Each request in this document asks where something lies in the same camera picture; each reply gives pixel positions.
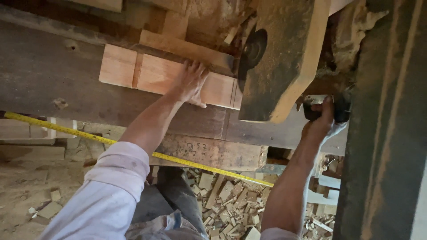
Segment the wooden workbench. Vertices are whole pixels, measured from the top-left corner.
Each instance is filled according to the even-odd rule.
[[[117,39],[0,5],[0,109],[127,126],[160,95],[98,81],[103,43],[125,45],[138,52],[174,61],[176,55]],[[56,106],[63,99],[67,107]],[[169,133],[296,148],[307,122],[293,109],[284,123],[248,123],[238,111],[185,104]],[[344,155],[347,131],[323,146],[325,153]]]

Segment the tape measure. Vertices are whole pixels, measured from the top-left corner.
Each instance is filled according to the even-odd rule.
[[[117,141],[114,141],[114,140],[111,140],[111,139],[108,139],[108,138],[103,138],[103,137],[96,136],[96,135],[93,135],[93,134],[90,134],[90,133],[87,133],[87,132],[82,132],[82,131],[79,131],[79,130],[62,127],[62,126],[54,124],[54,123],[49,123],[49,122],[46,122],[46,121],[38,120],[38,119],[35,119],[35,118],[32,118],[32,117],[23,116],[21,114],[16,114],[16,113],[13,113],[13,112],[8,112],[7,111],[4,114],[4,117],[10,118],[10,119],[15,119],[15,120],[22,121],[22,122],[26,122],[26,123],[33,124],[33,125],[42,126],[42,127],[45,127],[45,128],[49,128],[49,129],[53,129],[53,130],[59,131],[59,132],[65,132],[65,133],[68,133],[68,134],[71,134],[71,135],[75,135],[75,136],[78,136],[78,137],[92,139],[92,140],[95,140],[95,141],[98,141],[98,142],[101,142],[101,143],[114,144],[114,143],[117,142]],[[246,181],[258,183],[258,184],[261,184],[261,185],[264,185],[264,186],[268,186],[268,187],[273,187],[272,183],[269,183],[269,182],[266,182],[266,181],[261,181],[259,179],[255,179],[255,178],[243,176],[243,175],[240,175],[240,174],[237,174],[237,173],[232,173],[232,172],[221,170],[221,169],[218,169],[218,168],[215,168],[215,167],[209,167],[209,166],[206,166],[206,165],[203,165],[203,164],[198,164],[198,163],[187,161],[187,160],[184,160],[184,159],[181,159],[181,158],[172,157],[172,156],[169,156],[169,155],[166,155],[166,154],[163,154],[163,153],[154,152],[152,156],[156,157],[156,158],[161,158],[161,159],[165,159],[165,160],[168,160],[168,161],[176,162],[176,163],[179,163],[179,164],[184,164],[184,165],[187,165],[189,167],[199,168],[199,169],[203,169],[203,170],[206,170],[206,171],[210,171],[210,172],[222,174],[222,175],[225,175],[225,176],[230,176],[230,177],[234,177],[234,178],[237,178],[237,179],[241,179],[241,180],[246,180]]]

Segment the forearm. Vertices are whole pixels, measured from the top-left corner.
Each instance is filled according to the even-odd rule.
[[[281,228],[300,235],[307,204],[307,188],[321,141],[303,139],[277,179],[267,200],[262,229]]]
[[[151,155],[161,143],[170,121],[183,103],[178,94],[166,93],[139,114],[119,141],[134,143]]]

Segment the rolled-up sleeve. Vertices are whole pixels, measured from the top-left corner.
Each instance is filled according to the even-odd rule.
[[[125,239],[149,171],[142,148],[113,144],[39,239]]]

